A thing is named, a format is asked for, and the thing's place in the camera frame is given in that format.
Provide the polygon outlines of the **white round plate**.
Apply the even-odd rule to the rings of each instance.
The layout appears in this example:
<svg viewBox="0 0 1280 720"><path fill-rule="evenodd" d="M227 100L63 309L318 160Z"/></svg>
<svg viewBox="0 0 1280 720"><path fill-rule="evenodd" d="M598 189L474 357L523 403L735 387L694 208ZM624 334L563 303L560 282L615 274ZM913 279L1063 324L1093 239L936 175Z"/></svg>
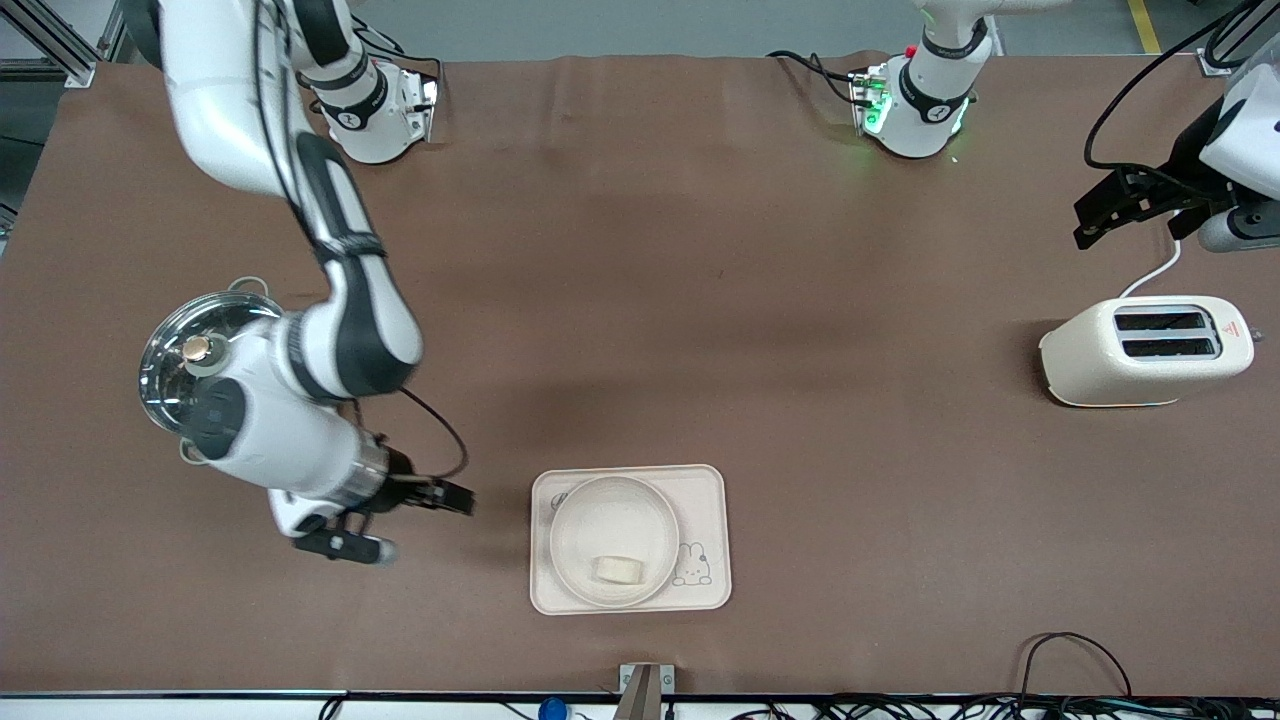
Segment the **white round plate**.
<svg viewBox="0 0 1280 720"><path fill-rule="evenodd" d="M678 560L680 528L673 506L655 487L631 477L600 477L575 487L559 505L549 530L550 565L577 600L622 610L663 589ZM602 555L640 559L641 585L609 585L593 579L591 560Z"/></svg>

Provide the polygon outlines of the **cream rabbit print tray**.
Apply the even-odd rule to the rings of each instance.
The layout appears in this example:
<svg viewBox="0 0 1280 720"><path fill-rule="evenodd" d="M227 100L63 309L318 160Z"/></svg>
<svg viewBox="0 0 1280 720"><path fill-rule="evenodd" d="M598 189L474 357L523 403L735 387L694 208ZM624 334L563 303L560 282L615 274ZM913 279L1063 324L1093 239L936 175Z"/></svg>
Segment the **cream rabbit print tray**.
<svg viewBox="0 0 1280 720"><path fill-rule="evenodd" d="M556 510L586 480L631 477L655 487L675 509L680 528L678 560L667 584L646 602L622 610L593 607L557 579L549 553ZM543 615L573 616L626 612L685 612L723 606L732 592L732 565L724 480L709 465L573 469L543 473L531 488L529 598Z"/></svg>

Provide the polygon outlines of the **cream two-slot toaster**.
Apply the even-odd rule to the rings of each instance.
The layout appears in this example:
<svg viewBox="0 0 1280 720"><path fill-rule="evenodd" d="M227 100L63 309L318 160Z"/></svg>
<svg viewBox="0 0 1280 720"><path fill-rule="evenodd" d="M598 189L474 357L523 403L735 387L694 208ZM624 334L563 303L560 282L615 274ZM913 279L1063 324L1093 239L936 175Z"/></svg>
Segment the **cream two-slot toaster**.
<svg viewBox="0 0 1280 720"><path fill-rule="evenodd" d="M1061 404L1158 407L1240 375L1254 360L1254 334L1220 297L1126 296L1046 333L1038 352L1047 389Z"/></svg>

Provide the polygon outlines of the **aluminium extrusion post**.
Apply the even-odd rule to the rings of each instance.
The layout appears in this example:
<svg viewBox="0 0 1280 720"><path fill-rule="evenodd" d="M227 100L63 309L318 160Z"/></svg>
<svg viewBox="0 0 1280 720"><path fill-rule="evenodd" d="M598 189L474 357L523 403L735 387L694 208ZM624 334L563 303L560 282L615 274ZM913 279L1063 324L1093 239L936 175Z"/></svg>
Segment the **aluminium extrusion post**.
<svg viewBox="0 0 1280 720"><path fill-rule="evenodd" d="M622 664L618 682L613 720L676 720L673 664Z"/></svg>

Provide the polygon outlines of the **aluminium frame profile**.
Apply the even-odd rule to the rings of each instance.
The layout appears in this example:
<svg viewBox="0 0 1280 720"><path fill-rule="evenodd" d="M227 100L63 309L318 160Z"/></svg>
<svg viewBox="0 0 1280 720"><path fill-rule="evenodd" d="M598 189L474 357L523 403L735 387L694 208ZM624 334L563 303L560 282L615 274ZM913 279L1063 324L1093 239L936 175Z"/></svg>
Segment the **aluminium frame profile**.
<svg viewBox="0 0 1280 720"><path fill-rule="evenodd" d="M0 0L0 81L88 88L123 35L120 0Z"/></svg>

